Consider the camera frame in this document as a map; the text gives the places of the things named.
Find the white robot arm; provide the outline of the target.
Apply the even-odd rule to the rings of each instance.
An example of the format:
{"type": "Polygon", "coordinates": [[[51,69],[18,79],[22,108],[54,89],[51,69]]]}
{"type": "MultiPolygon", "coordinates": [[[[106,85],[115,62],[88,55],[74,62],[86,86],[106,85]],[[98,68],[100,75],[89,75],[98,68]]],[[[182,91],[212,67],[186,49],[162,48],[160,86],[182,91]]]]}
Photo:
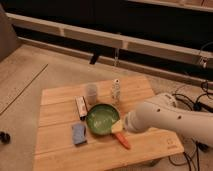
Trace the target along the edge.
{"type": "Polygon", "coordinates": [[[169,93],[143,100],[113,127],[130,133],[142,133],[150,127],[165,129],[213,148],[213,113],[181,109],[169,93]]]}

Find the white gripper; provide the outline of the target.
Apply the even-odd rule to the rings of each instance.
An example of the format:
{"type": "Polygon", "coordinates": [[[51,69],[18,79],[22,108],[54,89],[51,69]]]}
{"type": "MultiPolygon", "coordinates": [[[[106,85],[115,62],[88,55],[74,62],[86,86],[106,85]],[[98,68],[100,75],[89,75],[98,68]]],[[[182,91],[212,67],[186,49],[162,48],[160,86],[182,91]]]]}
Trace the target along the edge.
{"type": "Polygon", "coordinates": [[[134,116],[135,112],[134,111],[130,111],[128,112],[125,116],[124,116],[124,121],[122,120],[118,120],[116,123],[114,123],[111,127],[111,132],[112,133],[118,133],[121,132],[123,130],[123,125],[124,128],[128,131],[128,132],[132,132],[132,133],[136,133],[137,130],[134,128],[133,124],[132,124],[132,117],[134,116]]]}

